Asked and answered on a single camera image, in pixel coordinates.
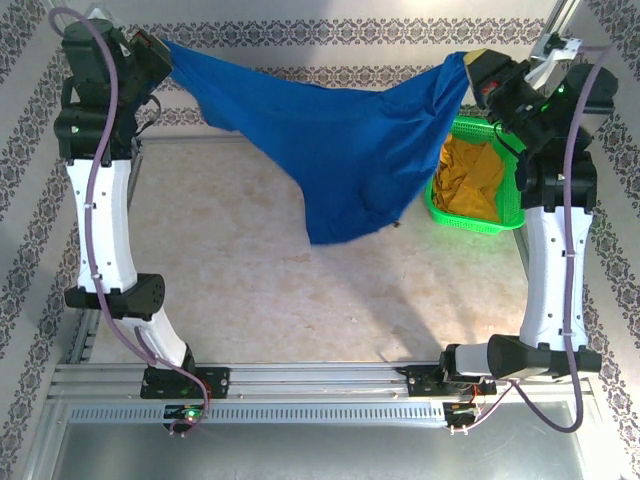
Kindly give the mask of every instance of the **table surface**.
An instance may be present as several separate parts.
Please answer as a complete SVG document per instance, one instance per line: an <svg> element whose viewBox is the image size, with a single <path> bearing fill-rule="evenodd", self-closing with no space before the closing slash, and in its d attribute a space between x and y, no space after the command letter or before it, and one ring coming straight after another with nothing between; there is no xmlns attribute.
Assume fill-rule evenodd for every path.
<svg viewBox="0 0 640 480"><path fill-rule="evenodd" d="M433 223L311 247L299 187L251 144L146 147L130 212L139 272L197 362L436 360L449 343L517 334L527 282L514 236ZM130 363L100 322L93 363Z"/></svg>

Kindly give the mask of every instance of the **blue cloth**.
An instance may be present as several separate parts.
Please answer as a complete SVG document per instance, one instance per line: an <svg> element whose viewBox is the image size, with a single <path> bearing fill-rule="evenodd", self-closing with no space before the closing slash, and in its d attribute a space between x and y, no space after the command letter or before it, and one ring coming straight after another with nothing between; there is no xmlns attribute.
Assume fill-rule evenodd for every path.
<svg viewBox="0 0 640 480"><path fill-rule="evenodd" d="M393 223L424 188L468 87L463 54L383 92L280 80L167 42L209 125L238 130L300 185L313 244Z"/></svg>

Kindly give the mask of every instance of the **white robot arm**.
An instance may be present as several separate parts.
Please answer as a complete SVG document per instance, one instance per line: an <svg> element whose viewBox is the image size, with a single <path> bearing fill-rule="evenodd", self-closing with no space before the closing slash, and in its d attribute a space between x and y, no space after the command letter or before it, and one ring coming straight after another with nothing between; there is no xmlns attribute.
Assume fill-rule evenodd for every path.
<svg viewBox="0 0 640 480"><path fill-rule="evenodd" d="M173 330L163 307L163 278L138 273L129 246L127 186L131 160L139 147L135 113L171 72L169 52L162 42L144 31L128 42L110 22L91 22L118 65L119 80L116 121L93 192L92 234L99 285L113 318L131 331L138 329L154 355L171 365L193 370L189 349ZM73 185L81 249L78 283L65 292L65 301L72 307L98 309L96 282L87 258L84 209L93 155L108 110L109 99L104 92L109 90L109 77L95 42L81 23L65 30L62 46L73 77L65 81L63 108L56 119L55 132ZM71 103L72 90L77 92L79 102ZM168 369L163 363L157 368Z"/></svg>
<svg viewBox="0 0 640 480"><path fill-rule="evenodd" d="M541 78L557 59L573 58L580 46L575 39L557 35L540 43L542 63L531 69L528 61L517 64L491 50L471 52L465 57L467 73L479 106L487 108L490 120L515 133L525 145L518 157L516 183L522 193L529 246L529 294L519 337L494 335L480 345L450 345L446 355L448 378L490 377L524 379L534 376L568 377L567 345L582 376L600 371L601 358L587 348L582 317L584 254L596 204L596 170L585 150L591 135L582 127L569 138L570 125L582 87L592 65L573 67L549 98L538 93ZM585 106L588 114L609 114L617 79L606 69L595 77ZM569 164L570 225L573 245L567 245L564 188L567 144L575 140ZM570 330L565 331L567 312L567 263L573 265L570 295Z"/></svg>

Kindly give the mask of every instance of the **yellow cloth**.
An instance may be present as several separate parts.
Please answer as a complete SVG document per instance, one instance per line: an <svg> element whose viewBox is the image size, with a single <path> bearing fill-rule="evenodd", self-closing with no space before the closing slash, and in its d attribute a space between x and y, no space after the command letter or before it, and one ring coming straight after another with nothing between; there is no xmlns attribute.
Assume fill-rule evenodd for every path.
<svg viewBox="0 0 640 480"><path fill-rule="evenodd" d="M491 144L472 145L451 134L433 179L433 203L443 212L500 223L496 193L504 163Z"/></svg>

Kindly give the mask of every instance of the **green basket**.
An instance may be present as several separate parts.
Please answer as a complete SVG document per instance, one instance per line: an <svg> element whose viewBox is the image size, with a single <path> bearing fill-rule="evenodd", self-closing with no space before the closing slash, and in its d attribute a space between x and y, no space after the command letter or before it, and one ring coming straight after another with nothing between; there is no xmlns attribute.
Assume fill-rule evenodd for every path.
<svg viewBox="0 0 640 480"><path fill-rule="evenodd" d="M459 115L453 122L451 133L454 137L473 144L490 142L504 162L504 179L496 194L496 206L498 207L498 215L502 219L502 222L490 222L477 218L464 217L462 215L454 215L439 210L433 204L432 200L432 179L429 181L427 189L425 190L425 201L427 208L431 212L433 221L440 225L464 228L465 230L487 233L489 235L495 235L503 230L513 230L514 228L519 228L524 225L524 210L520 208L520 192L516 187L515 179L518 160L500 144L496 138L493 125L489 125L485 120ZM519 151L524 148L522 142L520 142L515 135L503 134L500 127L498 127L498 133L500 134L500 138L509 146L513 147L514 150Z"/></svg>

